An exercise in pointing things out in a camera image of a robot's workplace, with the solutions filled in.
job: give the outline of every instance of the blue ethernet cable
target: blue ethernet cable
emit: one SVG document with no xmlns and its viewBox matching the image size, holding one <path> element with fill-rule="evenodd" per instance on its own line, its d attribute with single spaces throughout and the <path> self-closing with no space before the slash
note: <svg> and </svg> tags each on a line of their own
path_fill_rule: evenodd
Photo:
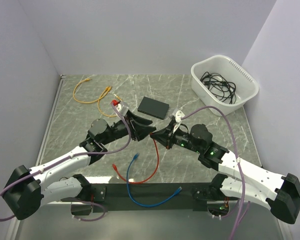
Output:
<svg viewBox="0 0 300 240">
<path fill-rule="evenodd" d="M 141 206 L 141 207 L 145 207 L 145 208 L 154 208 L 154 207 L 157 207 L 161 204 L 164 204 L 166 203 L 167 201 L 169 201 L 170 199 L 172 199 L 174 196 L 178 195 L 180 193 L 180 191 L 182 190 L 182 187 L 180 186 L 170 197 L 168 197 L 166 200 L 163 200 L 159 203 L 156 203 L 156 204 L 150 204 L 150 205 L 146 205 L 146 204 L 142 204 L 142 203 L 139 203 L 137 202 L 131 195 L 130 193 L 130 187 L 129 187 L 129 170 L 130 170 L 130 167 L 132 165 L 132 163 L 139 157 L 139 153 L 136 153 L 134 155 L 134 157 L 132 158 L 132 161 L 130 162 L 129 166 L 128 166 L 128 170 L 126 171 L 126 189 L 128 191 L 128 194 L 129 194 L 129 197 L 130 199 L 137 205 Z"/>
</svg>

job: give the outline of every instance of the black cable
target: black cable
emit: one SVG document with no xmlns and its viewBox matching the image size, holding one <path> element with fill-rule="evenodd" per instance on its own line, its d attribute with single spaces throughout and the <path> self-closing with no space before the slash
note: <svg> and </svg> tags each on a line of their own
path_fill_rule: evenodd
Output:
<svg viewBox="0 0 300 240">
<path fill-rule="evenodd" d="M 235 104 L 237 101 L 236 89 L 237 86 L 232 81 L 227 81 L 219 73 L 209 73 L 206 71 L 200 81 L 206 88 L 221 102 L 229 101 L 229 104 Z"/>
</svg>

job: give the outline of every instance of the metal bracket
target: metal bracket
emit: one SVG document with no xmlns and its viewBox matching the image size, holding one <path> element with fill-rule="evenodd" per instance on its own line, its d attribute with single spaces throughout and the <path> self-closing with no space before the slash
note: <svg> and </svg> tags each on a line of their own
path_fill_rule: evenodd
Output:
<svg viewBox="0 0 300 240">
<path fill-rule="evenodd" d="M 106 199 L 107 187 L 105 185 L 93 184 L 91 194 L 93 194 L 93 202 L 104 202 Z"/>
</svg>

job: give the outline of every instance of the white plastic tub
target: white plastic tub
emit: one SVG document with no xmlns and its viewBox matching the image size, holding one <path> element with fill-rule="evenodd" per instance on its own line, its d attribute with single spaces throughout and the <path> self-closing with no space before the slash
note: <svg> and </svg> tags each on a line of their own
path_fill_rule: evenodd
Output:
<svg viewBox="0 0 300 240">
<path fill-rule="evenodd" d="M 200 81 L 205 72 L 218 73 L 227 81 L 236 85 L 235 104 L 227 104 L 219 101 Z M 205 105 L 220 109 L 225 115 L 232 113 L 242 107 L 249 99 L 257 95 L 259 85 L 240 65 L 231 58 L 223 55 L 215 55 L 204 61 L 194 64 L 191 68 L 191 87 Z M 218 116 L 220 113 L 214 109 L 210 110 Z"/>
</svg>

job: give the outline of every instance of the red connector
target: red connector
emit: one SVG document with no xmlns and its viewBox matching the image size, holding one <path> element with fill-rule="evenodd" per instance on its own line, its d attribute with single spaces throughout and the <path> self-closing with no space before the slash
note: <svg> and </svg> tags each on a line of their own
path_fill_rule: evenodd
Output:
<svg viewBox="0 0 300 240">
<path fill-rule="evenodd" d="M 120 101 L 117 101 L 117 100 L 114 99 L 114 100 L 112 100 L 111 103 L 113 103 L 114 106 L 117 106 L 120 103 Z"/>
</svg>

